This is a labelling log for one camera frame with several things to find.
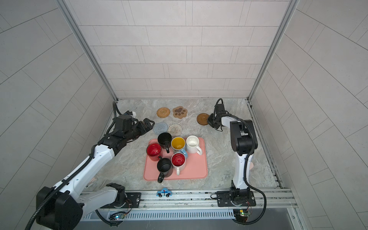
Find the cup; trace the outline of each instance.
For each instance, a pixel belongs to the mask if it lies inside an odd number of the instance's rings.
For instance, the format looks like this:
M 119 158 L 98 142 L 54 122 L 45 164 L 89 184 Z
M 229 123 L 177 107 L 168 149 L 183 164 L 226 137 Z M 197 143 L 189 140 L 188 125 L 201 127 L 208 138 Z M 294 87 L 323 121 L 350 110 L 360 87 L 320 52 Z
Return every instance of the cup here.
M 161 150 L 162 148 L 159 143 L 152 143 L 147 147 L 146 153 L 149 156 L 149 158 L 151 158 L 151 160 L 159 161 L 160 160 L 159 156 L 162 157 Z
M 173 168 L 176 170 L 176 175 L 180 175 L 180 171 L 182 171 L 187 164 L 185 155 L 181 152 L 175 153 L 171 157 L 171 164 L 173 164 Z
M 171 164 L 171 160 L 169 158 L 160 157 L 159 162 L 157 162 L 157 169 L 160 172 L 157 182 L 162 183 L 165 177 L 169 177 L 173 173 L 173 165 Z
M 187 152 L 188 153 L 198 153 L 202 155 L 202 149 L 199 147 L 199 139 L 196 136 L 189 136 L 187 138 Z
M 171 147 L 171 134 L 168 132 L 163 132 L 157 137 L 158 143 L 161 145 L 161 147 L 166 149 L 166 152 L 169 153 L 169 148 Z
M 188 154 L 185 151 L 185 140 L 182 137 L 175 137 L 171 141 L 171 147 L 173 147 L 174 152 L 181 152 L 185 158 L 188 158 Z

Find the tiled wall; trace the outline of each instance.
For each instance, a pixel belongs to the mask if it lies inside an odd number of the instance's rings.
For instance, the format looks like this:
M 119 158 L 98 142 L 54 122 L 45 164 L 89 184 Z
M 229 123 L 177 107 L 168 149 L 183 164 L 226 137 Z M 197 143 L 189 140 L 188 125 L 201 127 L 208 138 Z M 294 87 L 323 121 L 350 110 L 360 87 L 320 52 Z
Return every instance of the tiled wall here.
M 367 15 L 301 0 L 251 101 L 309 229 L 368 227 Z
M 39 189 L 89 154 L 111 102 L 53 0 L 0 1 L 1 229 L 24 229 Z
M 289 4 L 66 3 L 118 98 L 247 97 Z

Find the wooden coaster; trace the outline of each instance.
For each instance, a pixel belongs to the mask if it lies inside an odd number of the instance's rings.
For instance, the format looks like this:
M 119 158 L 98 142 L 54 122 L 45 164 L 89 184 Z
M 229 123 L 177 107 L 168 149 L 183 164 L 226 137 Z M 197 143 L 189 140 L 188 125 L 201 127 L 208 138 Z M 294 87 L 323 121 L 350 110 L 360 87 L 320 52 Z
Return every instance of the wooden coaster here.
M 188 113 L 187 109 L 184 109 L 182 106 L 178 106 L 173 109 L 173 115 L 174 117 L 177 117 L 179 119 L 182 119 L 183 117 L 186 117 Z
M 207 118 L 209 115 L 207 113 L 200 113 L 197 116 L 197 122 L 200 125 L 208 125 Z
M 158 117 L 161 118 L 167 117 L 168 115 L 170 115 L 170 109 L 166 107 L 159 108 L 156 114 Z

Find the marble countertop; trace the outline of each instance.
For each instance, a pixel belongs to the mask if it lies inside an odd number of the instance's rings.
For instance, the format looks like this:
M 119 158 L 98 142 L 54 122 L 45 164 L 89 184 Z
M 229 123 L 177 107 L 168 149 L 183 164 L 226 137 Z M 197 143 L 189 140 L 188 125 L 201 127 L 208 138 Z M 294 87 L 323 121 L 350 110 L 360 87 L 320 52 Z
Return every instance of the marble countertop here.
M 96 174 L 98 181 L 88 187 L 87 191 L 96 191 L 108 183 L 117 183 L 125 186 L 126 190 L 159 190 L 163 187 L 170 189 L 194 188 L 229 188 L 235 171 L 236 153 L 230 144 L 230 129 L 223 127 L 223 132 L 216 131 L 209 125 L 202 126 L 197 123 L 200 113 L 213 113 L 217 99 L 151 99 L 151 100 L 120 100 L 119 110 L 135 111 L 137 119 L 148 118 L 158 122 L 180 124 L 183 128 L 181 137 L 195 135 L 202 137 L 206 144 L 208 175 L 204 179 L 190 180 L 164 180 L 157 181 L 143 179 L 143 170 L 146 159 L 148 141 L 157 138 L 153 130 L 139 137 L 136 141 L 128 143 L 118 155 L 102 167 Z M 225 109 L 243 120 L 251 119 L 246 101 L 244 99 L 224 99 Z M 188 114 L 182 119 L 173 117 L 172 109 L 183 106 Z M 171 113 L 166 118 L 156 115 L 157 109 L 167 107 Z M 250 184 L 255 187 L 275 187 L 276 183 L 268 164 L 263 148 L 258 142 L 252 162 L 254 168 L 250 171 Z

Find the pink tray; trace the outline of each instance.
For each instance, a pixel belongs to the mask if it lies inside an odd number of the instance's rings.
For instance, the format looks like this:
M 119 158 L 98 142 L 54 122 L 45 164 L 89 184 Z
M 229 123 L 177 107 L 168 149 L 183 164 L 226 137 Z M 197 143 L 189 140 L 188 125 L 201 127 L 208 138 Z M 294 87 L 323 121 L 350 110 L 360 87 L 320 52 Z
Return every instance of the pink tray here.
M 198 137 L 199 146 L 203 151 L 202 155 L 198 153 L 188 153 L 187 165 L 183 171 L 180 171 L 180 175 L 176 175 L 176 172 L 173 171 L 171 176 L 165 177 L 165 180 L 183 180 L 183 179 L 202 179 L 207 177 L 207 159 L 206 159 L 206 147 L 205 140 L 203 138 Z M 157 139 L 152 139 L 148 142 L 148 144 L 158 143 Z M 174 154 L 173 148 L 170 148 L 170 153 L 167 153 L 166 150 L 162 149 L 162 157 L 171 159 Z M 144 165 L 143 178 L 148 181 L 157 180 L 160 172 L 157 170 L 157 162 L 151 160 L 146 154 L 146 164 Z

